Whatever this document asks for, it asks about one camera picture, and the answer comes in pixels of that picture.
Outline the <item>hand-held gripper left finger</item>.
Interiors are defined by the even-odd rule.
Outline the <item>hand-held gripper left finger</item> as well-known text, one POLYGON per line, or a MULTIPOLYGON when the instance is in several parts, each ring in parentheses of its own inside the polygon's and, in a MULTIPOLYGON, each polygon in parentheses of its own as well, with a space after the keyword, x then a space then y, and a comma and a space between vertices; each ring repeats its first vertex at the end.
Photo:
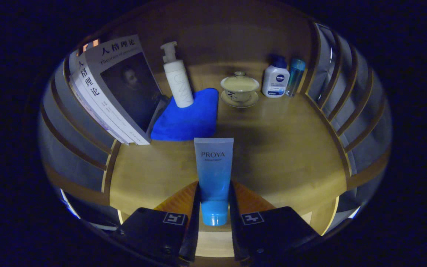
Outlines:
POLYGON ((197 181, 156 208, 137 208, 112 239, 157 266, 188 266, 195 260, 201 193, 197 181))

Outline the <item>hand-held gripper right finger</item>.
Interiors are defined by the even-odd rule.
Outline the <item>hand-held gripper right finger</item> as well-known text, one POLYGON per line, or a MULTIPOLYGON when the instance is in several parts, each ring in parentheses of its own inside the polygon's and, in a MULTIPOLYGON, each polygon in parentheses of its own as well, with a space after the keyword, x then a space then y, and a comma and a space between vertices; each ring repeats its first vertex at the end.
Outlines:
POLYGON ((275 208, 237 181, 230 183, 235 260, 242 266, 275 266, 287 254, 319 242, 319 234, 291 207, 275 208))

